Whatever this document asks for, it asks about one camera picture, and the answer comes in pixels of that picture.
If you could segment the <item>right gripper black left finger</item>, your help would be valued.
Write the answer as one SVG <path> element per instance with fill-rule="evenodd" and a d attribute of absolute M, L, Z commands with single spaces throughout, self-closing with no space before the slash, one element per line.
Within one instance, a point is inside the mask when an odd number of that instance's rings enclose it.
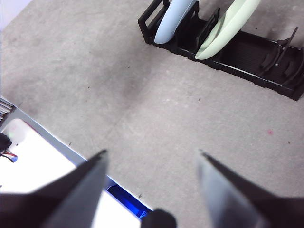
<path fill-rule="evenodd" d="M 106 183 L 108 151 L 28 194 L 0 195 L 2 228 L 89 228 Z"/>

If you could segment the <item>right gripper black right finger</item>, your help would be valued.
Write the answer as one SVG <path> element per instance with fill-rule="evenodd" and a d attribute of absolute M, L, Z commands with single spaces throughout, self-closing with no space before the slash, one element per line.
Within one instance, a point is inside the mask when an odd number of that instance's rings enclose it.
<path fill-rule="evenodd" d="M 215 228 L 302 228 L 304 199 L 280 197 L 243 178 L 202 149 L 197 176 Z"/>

